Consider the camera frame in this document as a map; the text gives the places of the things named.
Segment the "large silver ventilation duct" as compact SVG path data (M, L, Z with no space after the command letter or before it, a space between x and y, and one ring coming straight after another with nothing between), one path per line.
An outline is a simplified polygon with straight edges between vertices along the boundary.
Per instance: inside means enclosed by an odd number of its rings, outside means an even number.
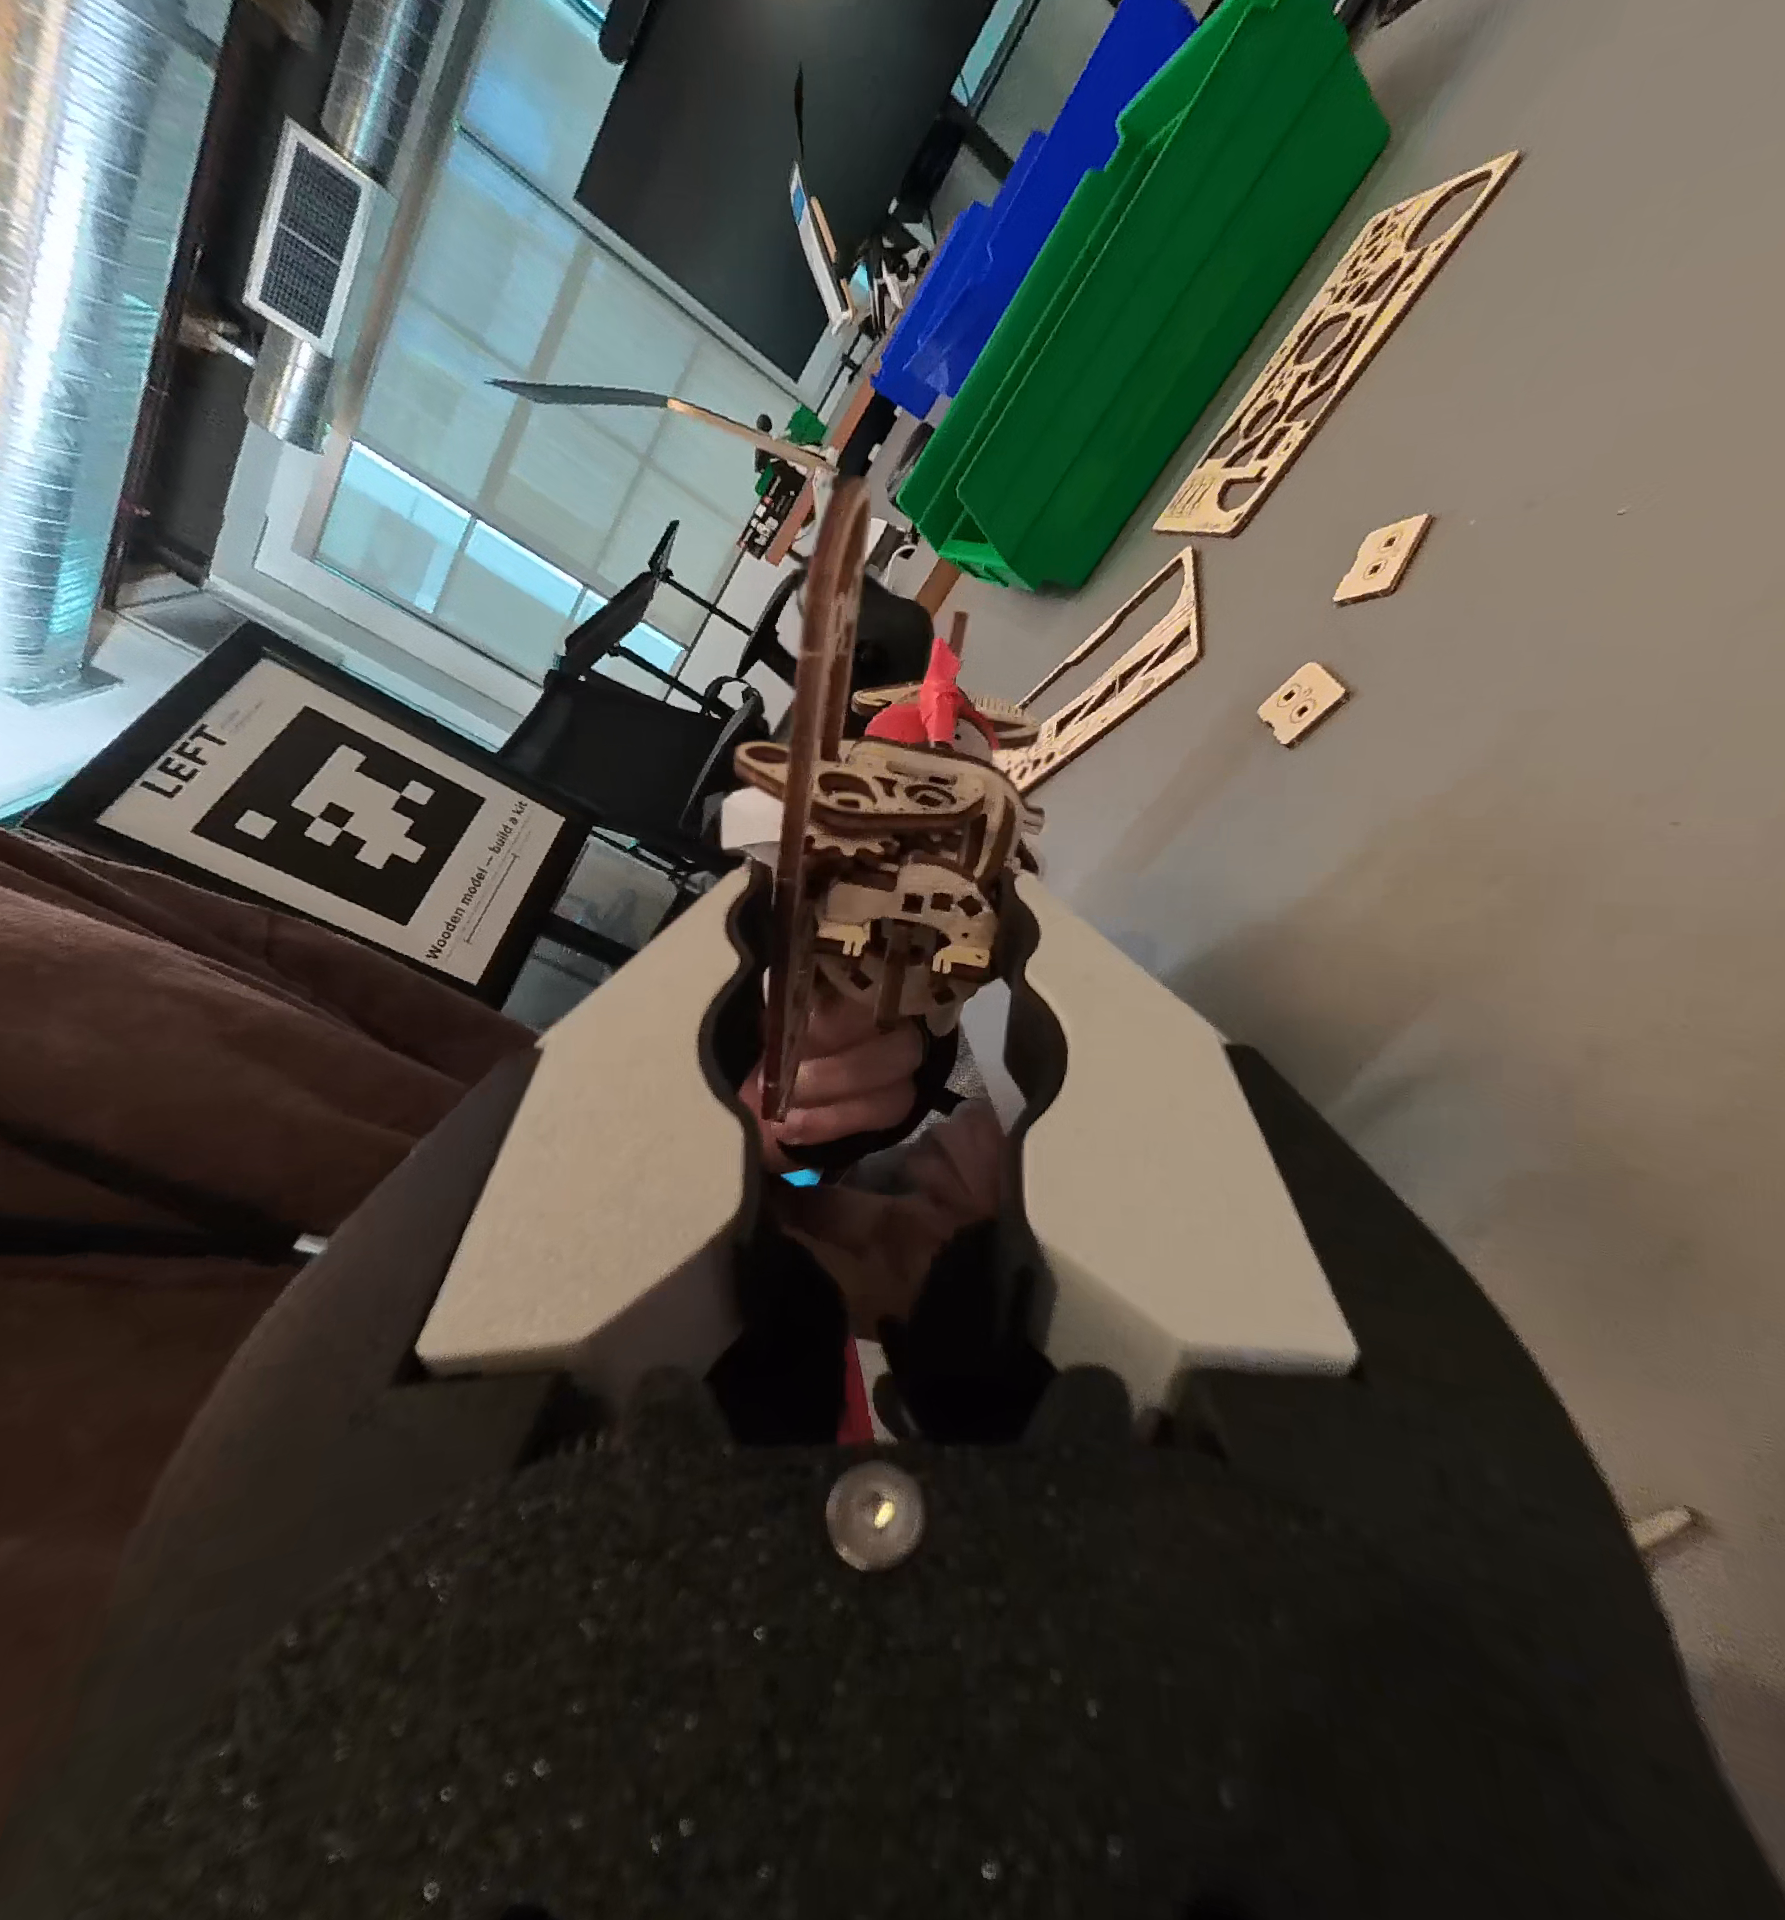
M0 696L84 680L228 2L17 14L0 153Z

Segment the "green plastic bin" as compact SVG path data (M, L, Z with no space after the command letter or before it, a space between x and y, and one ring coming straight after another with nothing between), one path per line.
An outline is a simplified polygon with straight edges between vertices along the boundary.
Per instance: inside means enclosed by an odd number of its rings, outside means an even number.
M1117 133L898 497L977 580L1093 576L1388 144L1325 2L1216 7Z

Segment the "wooden model plane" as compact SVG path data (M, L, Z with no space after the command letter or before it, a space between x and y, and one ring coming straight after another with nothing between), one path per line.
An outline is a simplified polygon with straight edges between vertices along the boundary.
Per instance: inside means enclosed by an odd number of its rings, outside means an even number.
M785 802L772 873L762 1111L792 1100L824 998L879 1028L954 1033L995 974L1007 886L1032 871L1043 813L1000 771L1029 743L1021 707L962 687L964 617L930 637L921 675L855 689L870 493L833 484L806 572L803 645L785 740L736 748L736 791Z

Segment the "blue plastic bin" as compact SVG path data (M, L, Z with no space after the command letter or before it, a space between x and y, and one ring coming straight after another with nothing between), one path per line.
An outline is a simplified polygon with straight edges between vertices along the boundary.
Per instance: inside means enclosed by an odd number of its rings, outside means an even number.
M876 397L926 419L959 392L1083 174L1115 154L1120 114L1196 29L1180 2L1120 5L1057 119L1029 133L995 200L956 218L883 342Z

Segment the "large wooden parts sheet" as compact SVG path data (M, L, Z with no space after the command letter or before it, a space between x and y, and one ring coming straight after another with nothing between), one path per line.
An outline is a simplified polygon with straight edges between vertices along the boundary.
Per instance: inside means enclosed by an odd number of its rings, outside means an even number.
M1369 219L1153 530L1240 536L1523 162L1503 153Z

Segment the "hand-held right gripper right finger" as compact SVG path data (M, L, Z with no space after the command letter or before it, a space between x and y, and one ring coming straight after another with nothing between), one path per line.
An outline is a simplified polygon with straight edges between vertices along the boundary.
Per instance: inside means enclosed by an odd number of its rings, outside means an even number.
M1225 1036L1057 895L1012 909L1018 1202L1058 1371L1140 1414L1194 1371L1347 1377L1336 1302Z

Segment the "black mesh office chair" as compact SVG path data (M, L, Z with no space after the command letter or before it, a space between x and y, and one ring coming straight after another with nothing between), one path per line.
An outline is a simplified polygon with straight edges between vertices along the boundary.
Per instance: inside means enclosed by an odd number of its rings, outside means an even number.
M736 748L770 735L739 675L696 689L631 652L664 588L679 589L670 521L640 574L567 634L535 705L498 752L502 766L631 840L672 878L722 877L716 804L738 784Z

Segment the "framed left marker sign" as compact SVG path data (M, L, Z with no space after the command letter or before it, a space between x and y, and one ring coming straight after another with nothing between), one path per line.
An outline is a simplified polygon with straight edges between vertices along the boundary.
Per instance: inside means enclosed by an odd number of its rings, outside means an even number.
M245 620L24 825L295 915L500 1006L594 818Z

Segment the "small square wooden piece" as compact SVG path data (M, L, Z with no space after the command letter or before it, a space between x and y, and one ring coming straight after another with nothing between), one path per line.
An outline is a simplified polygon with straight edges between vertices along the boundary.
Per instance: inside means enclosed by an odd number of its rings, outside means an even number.
M1427 541L1434 527L1434 517L1434 514L1406 515L1369 531L1347 572L1335 588L1335 605L1349 607L1397 591L1421 541Z
M1293 748L1349 699L1349 687L1319 660L1293 668L1259 707L1259 721L1282 748Z

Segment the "white vent grille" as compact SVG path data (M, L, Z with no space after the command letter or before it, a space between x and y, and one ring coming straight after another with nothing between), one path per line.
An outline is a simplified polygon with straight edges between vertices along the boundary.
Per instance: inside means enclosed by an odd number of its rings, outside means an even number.
M332 357L386 191L295 119L283 122L242 303Z

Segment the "person's left hand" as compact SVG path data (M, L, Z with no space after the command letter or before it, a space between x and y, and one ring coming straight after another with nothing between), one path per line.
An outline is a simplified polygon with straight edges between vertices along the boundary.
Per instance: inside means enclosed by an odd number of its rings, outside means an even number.
M879 1028L864 1005L819 999L783 1116L762 1111L760 1065L739 1087L757 1125L760 1163L778 1174L821 1158L855 1158L864 1153L856 1139L904 1139L946 1086L958 1048L958 1033L933 1033L921 1020Z

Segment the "dark wall screen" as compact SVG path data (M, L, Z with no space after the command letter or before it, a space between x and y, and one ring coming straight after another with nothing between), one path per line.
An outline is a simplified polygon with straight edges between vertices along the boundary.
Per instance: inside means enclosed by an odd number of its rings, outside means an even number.
M789 201L800 179L842 262L893 211L993 2L605 5L616 82L575 203L772 370L830 316Z

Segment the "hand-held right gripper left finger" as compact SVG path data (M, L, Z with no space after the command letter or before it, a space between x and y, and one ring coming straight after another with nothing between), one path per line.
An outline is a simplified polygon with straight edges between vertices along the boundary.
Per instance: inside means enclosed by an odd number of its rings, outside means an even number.
M770 883L720 881L535 1042L415 1355L423 1372L562 1372L607 1408L706 1380L733 1344L760 1199L738 1100Z

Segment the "narrow wooden parts frame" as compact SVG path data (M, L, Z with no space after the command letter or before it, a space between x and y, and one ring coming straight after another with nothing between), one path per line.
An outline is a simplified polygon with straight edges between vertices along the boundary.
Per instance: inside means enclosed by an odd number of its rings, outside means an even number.
M1096 626L1065 660L1058 660L1021 699L1039 729L1028 744L1000 752L999 764L1022 794L1036 794L1052 776L1120 731L1147 705L1189 672L1205 654L1199 556L1182 545L1166 565L1117 611ZM1147 600L1158 600L1151 626L1108 662L1099 675L1050 712L1034 707L1055 687L1115 643Z

